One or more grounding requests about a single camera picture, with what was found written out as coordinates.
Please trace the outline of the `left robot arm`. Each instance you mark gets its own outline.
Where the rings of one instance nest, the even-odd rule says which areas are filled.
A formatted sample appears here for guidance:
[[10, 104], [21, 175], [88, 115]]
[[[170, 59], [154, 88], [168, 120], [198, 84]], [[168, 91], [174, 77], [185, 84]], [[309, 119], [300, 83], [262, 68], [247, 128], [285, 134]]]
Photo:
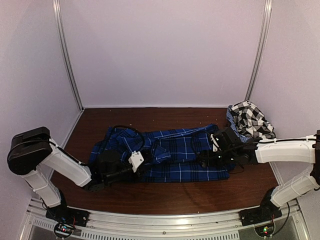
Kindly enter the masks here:
[[42, 166], [60, 173], [85, 191], [96, 192], [115, 182], [140, 178], [150, 161], [140, 150], [133, 151], [127, 161], [121, 160], [117, 150], [104, 150], [95, 162], [83, 163], [62, 149], [51, 138], [50, 130], [42, 126], [12, 138], [7, 164], [52, 209], [55, 217], [67, 222], [72, 211], [66, 207], [62, 191], [42, 173]]

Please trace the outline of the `black white checked shirt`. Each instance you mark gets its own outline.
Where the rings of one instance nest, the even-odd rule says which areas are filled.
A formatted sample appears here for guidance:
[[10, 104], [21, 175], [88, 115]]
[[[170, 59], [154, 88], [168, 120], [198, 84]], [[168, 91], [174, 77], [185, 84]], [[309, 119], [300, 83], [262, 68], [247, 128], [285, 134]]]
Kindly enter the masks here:
[[262, 111], [246, 100], [232, 105], [231, 113], [238, 124], [239, 133], [250, 139], [274, 139], [275, 129]]

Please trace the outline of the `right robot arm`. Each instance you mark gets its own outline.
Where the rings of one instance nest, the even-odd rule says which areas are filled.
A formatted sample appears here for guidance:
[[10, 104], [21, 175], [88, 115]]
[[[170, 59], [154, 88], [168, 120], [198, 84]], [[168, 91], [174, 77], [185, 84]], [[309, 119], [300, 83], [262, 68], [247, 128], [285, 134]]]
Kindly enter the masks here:
[[286, 183], [268, 190], [256, 210], [259, 220], [268, 220], [277, 209], [311, 190], [320, 188], [320, 135], [300, 138], [254, 138], [243, 142], [231, 127], [208, 134], [211, 150], [197, 152], [202, 167], [228, 164], [255, 165], [274, 162], [301, 162], [308, 167]]

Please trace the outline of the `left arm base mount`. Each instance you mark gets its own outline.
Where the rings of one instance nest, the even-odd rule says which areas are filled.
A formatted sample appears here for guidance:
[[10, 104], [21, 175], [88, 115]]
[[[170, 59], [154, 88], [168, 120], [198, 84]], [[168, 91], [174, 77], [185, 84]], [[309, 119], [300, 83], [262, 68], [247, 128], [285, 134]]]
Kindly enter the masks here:
[[55, 220], [57, 223], [62, 223], [70, 226], [86, 227], [89, 217], [89, 212], [67, 206], [66, 198], [59, 189], [61, 197], [60, 204], [55, 207], [47, 207], [45, 216], [48, 219]]

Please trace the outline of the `blue plaid long sleeve shirt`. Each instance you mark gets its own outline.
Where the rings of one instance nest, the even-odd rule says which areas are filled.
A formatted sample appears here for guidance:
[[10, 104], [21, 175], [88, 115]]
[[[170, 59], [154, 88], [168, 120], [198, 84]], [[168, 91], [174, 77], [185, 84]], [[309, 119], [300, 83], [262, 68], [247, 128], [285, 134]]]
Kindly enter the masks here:
[[235, 165], [202, 167], [196, 161], [196, 153], [212, 150], [208, 134], [219, 130], [215, 124], [196, 128], [180, 128], [150, 132], [138, 132], [134, 128], [109, 127], [103, 140], [97, 142], [90, 154], [94, 163], [105, 150], [116, 150], [120, 160], [126, 163], [134, 151], [148, 154], [151, 168], [141, 182], [188, 183], [226, 180]]

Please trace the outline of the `small blue gingham shirt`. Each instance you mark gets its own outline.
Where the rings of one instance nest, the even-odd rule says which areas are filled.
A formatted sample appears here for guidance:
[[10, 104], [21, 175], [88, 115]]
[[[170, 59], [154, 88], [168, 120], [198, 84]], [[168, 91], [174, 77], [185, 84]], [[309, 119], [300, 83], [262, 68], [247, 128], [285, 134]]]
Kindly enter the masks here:
[[226, 111], [226, 120], [229, 123], [229, 126], [231, 127], [231, 129], [234, 131], [234, 133], [236, 134], [237, 137], [239, 137], [239, 139], [243, 142], [246, 143], [248, 142], [248, 140], [250, 140], [249, 137], [241, 134], [238, 130], [238, 123], [235, 121], [234, 116], [232, 115], [232, 111], [231, 111], [231, 107], [232, 105], [229, 105], [227, 107], [227, 111]]

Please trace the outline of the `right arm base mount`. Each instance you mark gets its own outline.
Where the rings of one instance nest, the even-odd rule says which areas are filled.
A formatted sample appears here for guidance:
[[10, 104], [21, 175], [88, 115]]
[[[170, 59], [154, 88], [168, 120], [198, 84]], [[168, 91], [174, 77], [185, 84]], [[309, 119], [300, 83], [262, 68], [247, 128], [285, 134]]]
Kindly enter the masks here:
[[270, 188], [265, 193], [258, 207], [243, 209], [239, 212], [239, 217], [243, 226], [271, 221], [274, 218], [282, 216], [280, 208], [271, 202], [271, 195], [274, 189], [274, 187]]

